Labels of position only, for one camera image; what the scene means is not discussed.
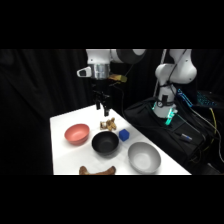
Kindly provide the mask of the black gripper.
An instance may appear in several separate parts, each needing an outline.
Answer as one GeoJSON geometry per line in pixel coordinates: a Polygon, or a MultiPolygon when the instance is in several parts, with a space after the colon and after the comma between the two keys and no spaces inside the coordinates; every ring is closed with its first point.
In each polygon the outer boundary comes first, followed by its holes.
{"type": "Polygon", "coordinates": [[[109,116],[109,107],[111,106],[111,97],[108,91],[109,84],[106,79],[92,81],[93,99],[96,104],[96,109],[101,109],[100,105],[104,107],[104,116],[109,116]]]}

